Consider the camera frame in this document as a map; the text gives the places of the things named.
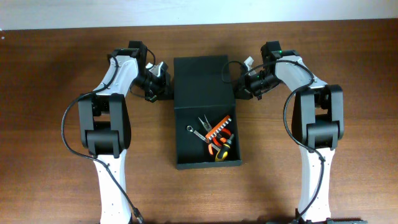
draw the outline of white wall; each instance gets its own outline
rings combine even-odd
[[[392,17],[398,0],[0,0],[4,30]]]

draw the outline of black toolbox lid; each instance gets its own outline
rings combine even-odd
[[[221,80],[221,69],[227,61],[226,55],[175,58],[174,109],[235,106],[231,84]],[[230,80],[228,66],[224,79]]]

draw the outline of black box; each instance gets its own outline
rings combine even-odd
[[[228,62],[226,55],[174,59],[177,169],[242,164],[232,85],[221,81],[221,69],[226,62]],[[224,79],[229,80],[228,67],[225,68]],[[213,128],[226,115],[232,118],[232,122],[226,128],[235,137],[223,162],[215,162],[215,157],[208,152],[206,142],[187,131],[187,126],[192,126],[205,136],[207,131],[198,119],[200,117],[203,120],[204,115]]]

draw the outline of wooden table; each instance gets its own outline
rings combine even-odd
[[[344,89],[345,135],[332,165],[335,218],[370,223],[398,219],[398,20],[275,22],[211,26],[6,31],[0,40],[0,222],[96,223],[101,215],[92,162],[62,144],[62,114],[95,88],[106,54],[142,40],[158,62],[228,54],[261,61],[260,47],[279,40],[322,80]],[[231,66],[233,76],[238,69]],[[301,158],[282,123],[289,90],[237,102],[244,164],[178,171],[173,101],[132,95],[127,192],[147,220],[240,222],[290,217],[301,189]],[[292,106],[288,111],[291,119]],[[71,147],[81,146],[77,107],[67,121]]]

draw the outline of silver wrench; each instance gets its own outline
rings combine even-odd
[[[201,135],[199,132],[194,130],[192,126],[187,126],[187,131],[196,134],[200,139],[204,140],[206,143],[209,143],[208,140],[203,135]],[[213,147],[213,149],[220,151],[219,147],[217,147],[215,144],[211,143],[211,146]]]

